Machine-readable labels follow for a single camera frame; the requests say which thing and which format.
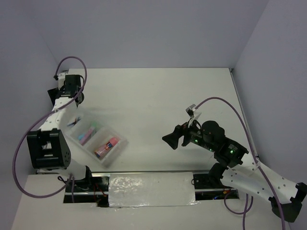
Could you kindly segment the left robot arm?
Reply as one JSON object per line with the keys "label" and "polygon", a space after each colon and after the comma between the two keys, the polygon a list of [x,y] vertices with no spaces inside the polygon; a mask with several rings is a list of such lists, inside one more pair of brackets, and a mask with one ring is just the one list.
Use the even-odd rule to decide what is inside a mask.
{"label": "left robot arm", "polygon": [[83,191],[89,191],[94,185],[91,170],[72,159],[70,148],[64,137],[64,131],[84,100],[81,94],[71,104],[62,108],[81,89],[81,75],[60,74],[59,86],[48,90],[53,104],[52,112],[43,125],[36,131],[29,131],[26,136],[33,168],[54,171],[69,177],[72,175],[75,184]]}

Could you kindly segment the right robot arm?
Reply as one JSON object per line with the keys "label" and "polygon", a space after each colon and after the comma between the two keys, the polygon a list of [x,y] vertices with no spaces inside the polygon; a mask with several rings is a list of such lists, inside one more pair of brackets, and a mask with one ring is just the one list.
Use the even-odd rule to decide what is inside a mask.
{"label": "right robot arm", "polygon": [[213,153],[216,163],[209,170],[207,183],[213,187],[233,187],[252,196],[270,202],[272,212],[285,221],[293,223],[298,217],[302,202],[307,195],[304,183],[295,183],[253,158],[238,142],[226,137],[225,130],[215,121],[186,122],[162,137],[172,149],[177,149],[180,138],[182,146],[190,143]]}

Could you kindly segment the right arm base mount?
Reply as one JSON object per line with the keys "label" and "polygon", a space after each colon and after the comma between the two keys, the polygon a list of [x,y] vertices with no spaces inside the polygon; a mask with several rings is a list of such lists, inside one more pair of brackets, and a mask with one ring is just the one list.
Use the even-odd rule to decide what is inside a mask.
{"label": "right arm base mount", "polygon": [[194,186],[196,201],[239,199],[238,191],[224,185],[213,184],[208,173],[193,173],[191,184]]}

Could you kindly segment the green highlighter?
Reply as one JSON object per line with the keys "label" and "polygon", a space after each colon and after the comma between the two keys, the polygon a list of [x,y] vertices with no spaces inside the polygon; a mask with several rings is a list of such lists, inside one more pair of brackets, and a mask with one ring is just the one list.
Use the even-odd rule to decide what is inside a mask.
{"label": "green highlighter", "polygon": [[92,123],[91,123],[90,129],[91,129],[92,131],[96,131],[96,129],[97,129],[97,124],[96,124],[95,122],[92,122]]}

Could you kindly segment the blue highlighter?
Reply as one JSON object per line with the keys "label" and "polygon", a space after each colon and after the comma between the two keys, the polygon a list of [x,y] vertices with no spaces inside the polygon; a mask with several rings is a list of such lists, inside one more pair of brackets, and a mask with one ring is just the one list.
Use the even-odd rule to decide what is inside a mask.
{"label": "blue highlighter", "polygon": [[85,134],[81,134],[78,136],[78,141],[79,142],[84,142],[86,141],[87,137],[85,136]]}

